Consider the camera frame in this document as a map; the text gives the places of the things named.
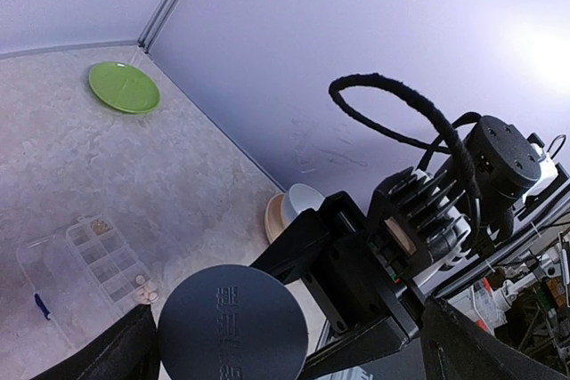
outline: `black round disc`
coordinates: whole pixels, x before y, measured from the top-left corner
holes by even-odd
[[[224,264],[193,274],[160,313],[160,358],[172,380],[295,380],[307,345],[295,297],[251,267]]]

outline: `black cable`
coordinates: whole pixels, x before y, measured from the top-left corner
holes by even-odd
[[[375,79],[374,77],[378,77],[378,79],[379,79],[378,82],[381,82],[381,83],[375,82],[375,80],[377,80],[377,79]],[[342,98],[342,96],[340,95],[339,92],[342,91],[343,89],[347,89],[350,87],[356,87],[356,86],[368,86],[368,87],[383,89],[384,91],[388,91],[389,93],[392,93],[393,95],[397,96],[400,100],[404,101],[410,107],[419,111],[420,113],[422,113],[426,117],[427,117],[427,115],[424,114],[422,111],[420,111],[420,109],[426,108],[425,110],[428,110],[428,111],[435,109],[434,105],[431,104],[431,101],[424,98],[424,101],[427,101],[429,104],[431,104],[431,106],[422,106],[422,108],[419,108],[417,103],[414,103],[413,101],[411,101],[412,99],[415,98],[415,94],[419,95],[418,93],[416,93],[413,89],[407,87],[406,85],[404,85],[401,82],[398,82],[398,81],[393,80],[393,79],[389,79],[387,77],[383,77],[383,76],[376,74],[376,73],[372,74],[372,75],[351,75],[351,76],[341,77],[341,78],[335,80],[334,82],[332,82],[329,86],[329,95],[332,98],[332,100],[334,102],[336,102],[337,105],[352,119],[356,120],[357,122],[360,122],[361,124],[363,124],[365,126],[368,126],[370,129],[373,129],[374,131],[381,133],[382,135],[385,135],[388,138],[391,138],[391,139],[396,140],[398,142],[401,142],[403,144],[408,144],[412,147],[417,147],[418,149],[424,149],[424,150],[430,150],[432,148],[431,144],[429,144],[427,142],[416,140],[415,138],[407,137],[405,135],[397,133],[396,131],[392,131],[391,129],[386,128],[385,126],[383,126],[377,122],[374,122],[373,120],[364,116],[359,111],[356,111],[355,109],[350,107],[346,103],[346,101]],[[405,93],[405,95],[401,96],[401,94],[398,94],[396,92]],[[444,153],[445,155],[451,155],[452,154],[452,151],[449,148],[444,147],[444,146],[435,147],[434,151],[437,153]]]
[[[453,128],[457,129],[460,126],[469,125],[469,124],[476,124],[481,119],[481,115],[476,113],[475,111],[468,111],[467,113],[463,113],[455,122],[452,123]],[[426,150],[424,156],[422,156],[421,160],[418,163],[418,169],[422,171],[427,171],[429,162],[431,158],[434,156],[435,148],[439,146],[439,144],[444,140],[441,135],[438,135],[431,143],[429,149]]]
[[[554,239],[552,242],[549,243],[549,245],[547,247],[545,247],[542,252],[539,255],[534,255],[533,252],[529,249],[528,252],[531,254],[530,257],[525,258],[524,260],[521,260],[519,262],[510,262],[510,263],[504,263],[504,264],[496,264],[495,267],[510,267],[510,266],[520,266],[522,263],[528,263],[531,262],[532,260],[535,260],[539,265],[542,262],[542,258],[544,256],[544,254],[551,249],[553,246],[555,246],[558,243],[557,239]]]
[[[560,145],[558,146],[556,151],[550,155],[551,158],[554,158],[562,150],[562,148],[566,144],[566,135],[564,133],[562,133],[561,135],[558,135],[554,140],[552,140],[552,142],[550,143],[550,146],[546,150],[549,152],[549,154],[550,154],[550,151],[552,150],[552,146],[554,146],[554,144],[558,140],[562,140],[562,142],[560,143]]]
[[[547,230],[550,229],[552,227],[558,227],[558,226],[567,226],[570,225],[570,222],[558,222],[556,224],[550,224],[548,226],[543,226],[540,229],[538,229],[538,231],[543,231],[543,230]]]
[[[499,227],[499,233],[497,233],[497,242],[502,242],[503,240],[509,239],[511,236],[513,236],[514,232],[515,212],[511,207],[502,214],[501,226]]]
[[[425,142],[406,137],[399,133],[395,133],[394,131],[368,119],[366,116],[350,107],[343,99],[342,95],[340,95],[340,91],[356,86],[367,86],[371,88],[381,89],[383,91],[392,93],[400,100],[404,101],[406,104],[408,104],[408,106],[417,110],[421,115],[429,120],[436,131],[438,131],[442,136],[443,140],[447,144],[447,148],[434,148],[432,145],[428,145]],[[375,131],[378,131],[386,137],[392,138],[399,142],[410,144],[414,147],[419,147],[421,149],[434,150],[440,153],[450,153],[453,156],[453,159],[458,164],[460,180],[462,181],[463,187],[468,194],[471,233],[467,237],[464,243],[464,247],[465,249],[470,249],[476,241],[476,237],[479,233],[479,225],[481,222],[481,207],[479,202],[481,194],[475,180],[475,165],[473,163],[471,155],[468,153],[467,148],[465,147],[465,144],[463,144],[463,141],[457,134],[457,131],[453,129],[452,124],[450,124],[449,121],[445,118],[444,114],[436,108],[434,103],[410,87],[404,85],[402,82],[398,82],[397,80],[390,79],[388,77],[383,77],[378,73],[371,75],[351,75],[341,77],[330,84],[329,95],[330,98],[332,98],[332,100],[349,117]]]

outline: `clear plastic organizer box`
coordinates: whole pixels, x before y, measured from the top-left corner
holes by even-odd
[[[80,218],[65,237],[53,235],[19,247],[17,259],[72,349],[89,343],[138,303],[150,303],[144,298],[152,285],[149,271],[102,215]],[[155,301],[158,292],[152,285]]]

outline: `speckled countertop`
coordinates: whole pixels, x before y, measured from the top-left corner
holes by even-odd
[[[147,73],[160,108],[140,117],[98,102],[87,74],[101,61]],[[248,264],[266,248],[265,205],[278,189],[137,47],[2,60],[0,94],[2,378],[30,378],[72,353],[33,303],[16,259],[27,242],[105,214],[165,295],[195,271]],[[322,313],[301,284],[290,289],[314,346]]]

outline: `red component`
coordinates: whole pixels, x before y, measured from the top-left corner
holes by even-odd
[[[486,289],[489,294],[493,292],[493,290],[491,289],[491,284],[489,284],[487,278],[483,278],[483,286],[484,289]]]
[[[482,330],[489,332],[489,328],[487,328],[487,326],[485,325],[485,323],[482,320],[478,320],[476,322],[477,326],[480,327]]]

